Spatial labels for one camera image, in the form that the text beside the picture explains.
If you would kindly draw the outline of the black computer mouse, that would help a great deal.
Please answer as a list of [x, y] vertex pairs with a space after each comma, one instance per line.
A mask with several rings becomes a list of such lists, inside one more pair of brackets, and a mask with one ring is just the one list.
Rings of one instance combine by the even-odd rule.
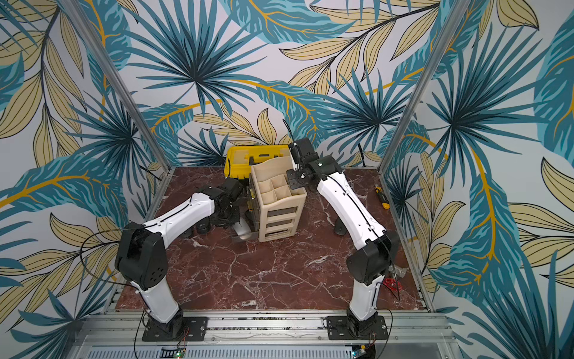
[[333, 230], [334, 233], [338, 236], [345, 236], [348, 233], [347, 227], [345, 226], [341, 218], [337, 218]]
[[196, 231], [199, 235], [206, 235], [211, 230], [209, 218], [204, 218], [195, 224]]

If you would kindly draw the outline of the beige drawer organizer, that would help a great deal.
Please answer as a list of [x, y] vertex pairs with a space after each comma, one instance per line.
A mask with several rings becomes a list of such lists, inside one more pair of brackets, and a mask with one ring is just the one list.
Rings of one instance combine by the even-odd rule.
[[259, 242], [294, 236], [307, 192], [292, 189], [287, 171], [293, 169], [290, 156], [268, 159], [251, 167], [250, 188], [254, 192], [254, 224]]

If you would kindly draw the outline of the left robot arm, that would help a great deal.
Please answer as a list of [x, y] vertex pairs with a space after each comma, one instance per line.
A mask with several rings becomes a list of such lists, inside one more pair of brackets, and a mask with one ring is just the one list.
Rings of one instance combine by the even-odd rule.
[[243, 191], [239, 180], [227, 178], [220, 186], [204, 186], [164, 215], [143, 224], [124, 227], [115, 268], [134, 287], [148, 309], [149, 326], [175, 338], [182, 331], [183, 312], [173, 298], [166, 275], [167, 249], [182, 234], [197, 227], [207, 233], [212, 226], [240, 224]]

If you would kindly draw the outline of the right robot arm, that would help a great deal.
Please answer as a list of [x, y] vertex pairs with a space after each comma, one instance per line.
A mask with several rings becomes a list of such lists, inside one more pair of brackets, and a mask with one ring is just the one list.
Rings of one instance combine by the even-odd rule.
[[356, 251], [346, 260], [354, 278], [347, 316], [351, 328], [365, 331], [378, 316], [378, 294], [395, 261], [399, 236], [370, 214], [333, 157], [320, 157], [307, 138], [292, 142], [288, 148], [293, 164], [286, 172], [289, 187], [315, 188], [333, 207], [353, 241]]

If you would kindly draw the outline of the yellow black toolbox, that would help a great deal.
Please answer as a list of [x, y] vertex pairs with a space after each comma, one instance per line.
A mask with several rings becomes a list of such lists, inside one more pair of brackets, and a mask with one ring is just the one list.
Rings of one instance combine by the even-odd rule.
[[225, 178], [246, 180], [251, 174], [253, 165], [288, 155], [287, 145], [234, 146], [227, 152], [224, 176]]

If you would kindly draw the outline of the yellow black screwdriver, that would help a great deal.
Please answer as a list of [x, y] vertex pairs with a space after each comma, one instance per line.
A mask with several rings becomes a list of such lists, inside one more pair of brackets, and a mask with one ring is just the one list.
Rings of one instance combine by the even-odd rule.
[[376, 192], [376, 195], [378, 196], [379, 201], [381, 202], [381, 206], [385, 210], [389, 210], [390, 209], [390, 202], [389, 202], [387, 196], [384, 194], [384, 191], [382, 190], [382, 188], [376, 186], [375, 192]]

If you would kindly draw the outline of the red small object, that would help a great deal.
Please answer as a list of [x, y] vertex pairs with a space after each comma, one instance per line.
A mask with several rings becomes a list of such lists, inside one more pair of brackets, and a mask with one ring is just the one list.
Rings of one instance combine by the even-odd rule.
[[402, 286], [399, 282], [396, 281], [394, 278], [385, 278], [384, 279], [385, 287], [392, 291], [393, 293], [400, 293]]

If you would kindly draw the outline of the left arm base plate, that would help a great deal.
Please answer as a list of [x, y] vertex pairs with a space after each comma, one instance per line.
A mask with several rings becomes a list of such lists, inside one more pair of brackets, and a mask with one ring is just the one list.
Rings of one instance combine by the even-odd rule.
[[143, 333], [144, 342], [202, 342], [206, 335], [207, 317], [174, 317], [169, 323], [160, 323], [150, 317]]

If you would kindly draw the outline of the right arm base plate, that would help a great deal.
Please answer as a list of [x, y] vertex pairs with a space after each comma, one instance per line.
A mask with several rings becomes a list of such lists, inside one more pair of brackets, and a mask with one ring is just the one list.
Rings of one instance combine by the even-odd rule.
[[374, 314], [365, 321], [357, 320], [352, 314], [329, 316], [324, 319], [329, 340], [386, 340], [389, 327], [385, 319]]

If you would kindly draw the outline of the aluminium front rail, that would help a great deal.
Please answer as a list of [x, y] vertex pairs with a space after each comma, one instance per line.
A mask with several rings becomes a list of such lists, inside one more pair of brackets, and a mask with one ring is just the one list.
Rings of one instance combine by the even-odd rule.
[[86, 320], [68, 358], [461, 358], [445, 314], [379, 313], [378, 334], [347, 339], [328, 321], [344, 311], [187, 311], [192, 328], [172, 341], [144, 341], [140, 314], [108, 313]]

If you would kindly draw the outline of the right aluminium corner post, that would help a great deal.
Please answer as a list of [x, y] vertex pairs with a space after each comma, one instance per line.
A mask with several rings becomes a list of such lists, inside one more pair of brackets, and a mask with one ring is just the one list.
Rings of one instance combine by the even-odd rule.
[[416, 107], [419, 104], [426, 87], [431, 82], [442, 57], [445, 55], [451, 39], [455, 36], [457, 27], [463, 20], [463, 16], [469, 7], [469, 3], [470, 1], [456, 1], [453, 4], [452, 10], [445, 21], [445, 25], [439, 33], [437, 44], [429, 54], [425, 68], [422, 70], [422, 74], [416, 83], [416, 86], [413, 88], [409, 102], [406, 105], [402, 117], [395, 128], [393, 137], [387, 146], [385, 154], [381, 160], [381, 164], [378, 167], [379, 175], [384, 175], [386, 170], [390, 167], [394, 152], [396, 152], [399, 147], [402, 137], [408, 128], [409, 122], [412, 120], [415, 113]]

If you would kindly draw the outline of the aluminium corner post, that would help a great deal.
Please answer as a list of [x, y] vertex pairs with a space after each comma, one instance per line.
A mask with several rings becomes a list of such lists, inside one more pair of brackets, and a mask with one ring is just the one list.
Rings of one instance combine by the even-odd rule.
[[385, 154], [381, 160], [381, 164], [378, 167], [379, 175], [384, 175], [386, 170], [390, 167], [394, 152], [396, 152], [399, 147], [402, 137], [408, 128], [409, 122], [412, 120], [415, 113], [416, 107], [419, 104], [426, 87], [431, 82], [442, 57], [445, 55], [451, 39], [455, 36], [457, 27], [463, 20], [463, 16], [469, 7], [469, 3], [470, 1], [456, 1], [453, 4], [452, 10], [445, 21], [445, 25], [439, 33], [437, 44], [429, 54], [425, 68], [422, 70], [422, 74], [416, 83], [416, 86], [413, 88], [409, 102], [406, 105], [402, 117], [395, 128], [393, 137], [387, 146]]
[[83, 12], [80, 3], [78, 1], [64, 0], [61, 1], [61, 6], [70, 17], [71, 23], [75, 26], [77, 32], [85, 41], [86, 47], [99, 63], [103, 74], [108, 78], [110, 86], [115, 90], [116, 95], [124, 104], [136, 127], [140, 130], [141, 137], [148, 143], [152, 155], [155, 157], [157, 163], [160, 164], [164, 171], [170, 172], [171, 166], [169, 161], [167, 161], [163, 150], [158, 146], [157, 141], [154, 139], [150, 128], [146, 124], [146, 121], [137, 107], [136, 102], [133, 100], [126, 84], [121, 79], [121, 76], [113, 64], [105, 46], [101, 44], [97, 31], [89, 23], [89, 19], [85, 12]]

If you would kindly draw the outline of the left aluminium corner post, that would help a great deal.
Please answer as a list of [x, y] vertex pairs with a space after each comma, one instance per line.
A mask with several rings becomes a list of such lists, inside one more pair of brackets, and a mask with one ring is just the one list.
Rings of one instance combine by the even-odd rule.
[[146, 121], [137, 107], [136, 102], [133, 100], [126, 84], [121, 79], [121, 76], [113, 64], [105, 46], [101, 44], [97, 31], [89, 23], [89, 19], [85, 12], [83, 12], [80, 3], [78, 1], [64, 0], [61, 1], [61, 6], [70, 17], [71, 23], [75, 26], [77, 32], [85, 41], [86, 47], [99, 63], [103, 74], [108, 78], [110, 86], [115, 90], [116, 95], [124, 104], [136, 127], [140, 130], [141, 137], [148, 143], [152, 155], [155, 157], [157, 163], [160, 164], [164, 171], [170, 172], [171, 166], [169, 161], [167, 161], [163, 150], [158, 146], [157, 141], [154, 139], [150, 128], [146, 124]]

